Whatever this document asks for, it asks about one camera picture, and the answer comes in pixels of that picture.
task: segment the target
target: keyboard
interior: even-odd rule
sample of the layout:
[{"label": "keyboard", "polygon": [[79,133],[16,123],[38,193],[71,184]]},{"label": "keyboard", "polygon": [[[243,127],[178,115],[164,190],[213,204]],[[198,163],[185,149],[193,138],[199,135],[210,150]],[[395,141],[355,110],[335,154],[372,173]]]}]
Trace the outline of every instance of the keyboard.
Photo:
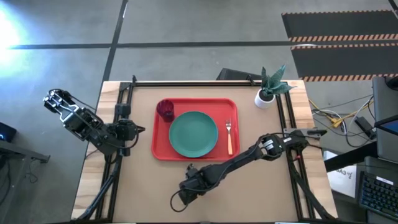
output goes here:
[{"label": "keyboard", "polygon": [[398,183],[366,172],[359,181],[359,206],[398,222]]}]

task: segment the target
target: red cup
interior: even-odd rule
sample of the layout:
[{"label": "red cup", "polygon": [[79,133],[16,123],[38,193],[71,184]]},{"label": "red cup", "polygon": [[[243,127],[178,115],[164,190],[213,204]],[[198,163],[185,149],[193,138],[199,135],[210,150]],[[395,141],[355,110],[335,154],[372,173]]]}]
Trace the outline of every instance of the red cup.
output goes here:
[{"label": "red cup", "polygon": [[165,122],[172,122],[174,120],[174,104],[170,100],[158,102],[156,111]]}]

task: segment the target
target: orange striped tape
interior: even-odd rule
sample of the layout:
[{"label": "orange striped tape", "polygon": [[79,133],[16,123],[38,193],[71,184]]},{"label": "orange striped tape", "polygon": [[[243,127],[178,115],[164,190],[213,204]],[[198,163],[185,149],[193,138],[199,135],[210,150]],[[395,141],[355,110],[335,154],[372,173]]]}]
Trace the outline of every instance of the orange striped tape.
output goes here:
[{"label": "orange striped tape", "polygon": [[315,45],[315,46],[302,46],[296,45],[290,47],[291,50],[297,49],[325,49],[325,48],[348,48],[348,47],[398,47],[398,43],[386,44],[340,44],[340,45]]},{"label": "orange striped tape", "polygon": [[398,40],[398,34],[289,37],[289,41],[291,42],[346,41],[346,40]]},{"label": "orange striped tape", "polygon": [[292,14],[328,14],[328,13],[358,13],[358,12],[392,12],[389,9],[380,9],[380,10],[359,10],[359,11],[333,11],[333,12],[284,12],[284,15],[292,15]]},{"label": "orange striped tape", "polygon": [[373,77],[398,77],[398,74],[368,74],[368,75],[325,75],[300,77],[304,82],[328,82],[328,81],[361,81],[371,80]]}]

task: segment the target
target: black mat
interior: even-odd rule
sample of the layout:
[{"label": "black mat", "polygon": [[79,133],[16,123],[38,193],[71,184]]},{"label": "black mat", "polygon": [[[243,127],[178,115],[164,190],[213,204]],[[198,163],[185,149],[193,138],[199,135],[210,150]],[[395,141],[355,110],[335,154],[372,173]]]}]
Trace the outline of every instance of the black mat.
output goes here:
[{"label": "black mat", "polygon": [[398,76],[398,44],[293,46],[298,77],[306,82]]},{"label": "black mat", "polygon": [[388,10],[295,12],[282,18],[292,42],[398,39],[398,19]]}]

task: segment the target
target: white pot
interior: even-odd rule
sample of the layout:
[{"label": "white pot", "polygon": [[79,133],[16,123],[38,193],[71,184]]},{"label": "white pot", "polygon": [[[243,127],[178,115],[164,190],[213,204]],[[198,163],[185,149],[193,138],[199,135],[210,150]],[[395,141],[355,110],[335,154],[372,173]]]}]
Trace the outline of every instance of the white pot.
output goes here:
[{"label": "white pot", "polygon": [[254,99],[254,103],[256,104],[257,107],[259,107],[259,108],[261,108],[261,109],[266,109],[266,108],[270,107],[270,105],[272,104],[272,102],[275,101],[275,95],[273,95],[272,100],[270,100],[270,101],[264,101],[264,100],[262,100],[262,99],[260,98],[260,91],[261,91],[261,90],[259,90],[259,91],[257,92],[257,95],[256,95],[256,97],[255,97],[255,99]]}]

